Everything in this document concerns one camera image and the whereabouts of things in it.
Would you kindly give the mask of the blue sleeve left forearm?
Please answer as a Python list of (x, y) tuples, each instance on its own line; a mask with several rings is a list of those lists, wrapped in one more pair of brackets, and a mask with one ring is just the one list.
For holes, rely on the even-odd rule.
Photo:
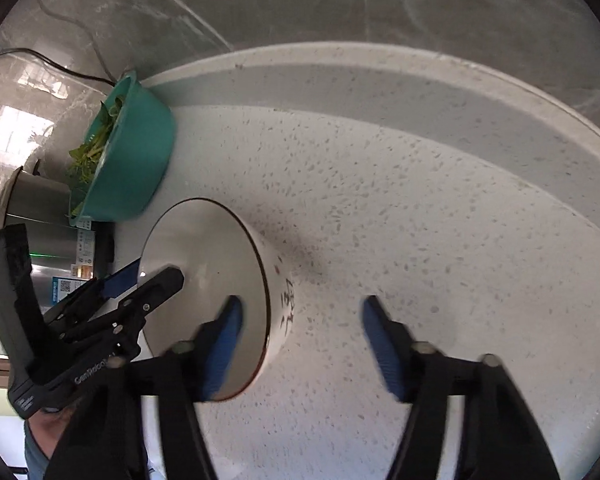
[(28, 422), (23, 423), (24, 458), (26, 459), (29, 480), (43, 480), (50, 460), (33, 437)]

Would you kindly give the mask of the person's left hand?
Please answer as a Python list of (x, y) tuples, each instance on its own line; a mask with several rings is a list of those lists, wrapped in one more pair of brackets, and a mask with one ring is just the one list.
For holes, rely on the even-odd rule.
[(59, 411), (41, 408), (28, 419), (35, 444), (46, 458), (51, 458), (82, 399), (77, 398)]

